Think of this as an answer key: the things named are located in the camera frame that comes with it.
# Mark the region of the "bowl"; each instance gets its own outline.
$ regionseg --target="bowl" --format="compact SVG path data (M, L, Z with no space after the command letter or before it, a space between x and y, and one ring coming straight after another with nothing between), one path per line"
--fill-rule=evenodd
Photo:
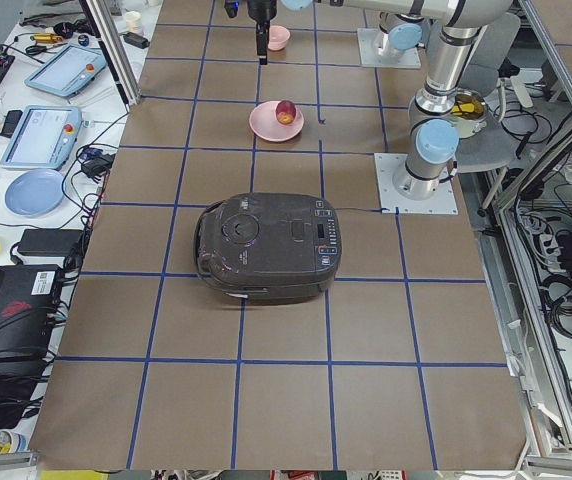
M290 39L290 30L281 25L271 25L268 35L268 49L277 52L283 50Z

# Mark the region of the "apple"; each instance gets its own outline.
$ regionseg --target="apple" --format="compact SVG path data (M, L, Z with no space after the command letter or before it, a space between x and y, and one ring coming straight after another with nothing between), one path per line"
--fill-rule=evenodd
M290 100L282 100L275 107L275 116L277 121L282 125L290 125L295 120L297 109L295 104Z

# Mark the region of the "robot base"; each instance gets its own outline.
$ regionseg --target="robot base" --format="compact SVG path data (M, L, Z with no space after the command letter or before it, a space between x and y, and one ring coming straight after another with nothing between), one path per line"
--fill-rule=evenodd
M379 186L379 203L387 208L384 213L423 213L429 215L457 215L457 203L450 182L440 183L435 194L426 200L412 200L393 186L395 170L406 161L406 154L376 153L375 168Z
M389 67L389 68L421 68L419 54L416 48L406 50L398 57L382 57L373 47L379 30L376 28L358 28L359 54L363 67Z

